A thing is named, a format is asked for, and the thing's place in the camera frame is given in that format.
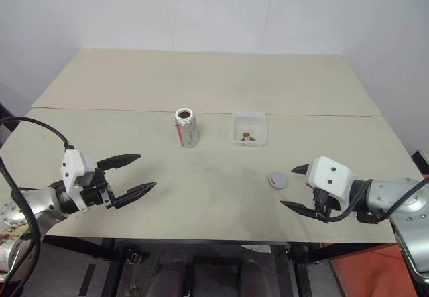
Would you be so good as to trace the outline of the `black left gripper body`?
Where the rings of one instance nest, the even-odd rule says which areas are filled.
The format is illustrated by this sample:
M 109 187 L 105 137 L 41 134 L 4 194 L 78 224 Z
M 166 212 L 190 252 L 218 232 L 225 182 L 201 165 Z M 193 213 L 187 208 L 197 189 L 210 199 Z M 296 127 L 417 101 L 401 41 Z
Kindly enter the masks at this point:
M 109 209 L 115 202 L 113 191 L 105 178 L 105 173 L 99 168 L 95 169 L 91 182 L 83 187 L 80 195 L 87 206 L 105 205 Z

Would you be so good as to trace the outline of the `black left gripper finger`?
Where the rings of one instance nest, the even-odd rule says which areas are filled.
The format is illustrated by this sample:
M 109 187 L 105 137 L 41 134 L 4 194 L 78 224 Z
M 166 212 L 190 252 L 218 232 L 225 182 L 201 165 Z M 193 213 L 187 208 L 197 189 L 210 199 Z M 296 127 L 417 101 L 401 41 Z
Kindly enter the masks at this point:
M 141 157 L 141 154 L 121 154 L 100 160 L 97 162 L 97 168 L 102 171 L 110 170 L 112 168 L 118 169 L 126 166 Z
M 156 184 L 157 182 L 149 182 L 135 186 L 129 189 L 124 195 L 115 198 L 111 206 L 116 209 L 123 208 L 124 206 L 142 198 L 144 195 L 150 192 Z

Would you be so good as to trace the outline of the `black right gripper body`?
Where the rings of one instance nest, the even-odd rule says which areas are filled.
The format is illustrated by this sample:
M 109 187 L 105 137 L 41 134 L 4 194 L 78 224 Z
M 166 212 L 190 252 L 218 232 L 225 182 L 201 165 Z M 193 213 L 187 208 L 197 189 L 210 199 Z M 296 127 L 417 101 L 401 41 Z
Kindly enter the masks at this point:
M 339 210 L 339 202 L 330 194 L 319 188 L 313 189 L 314 210 L 323 217 L 330 217 L 332 210 Z

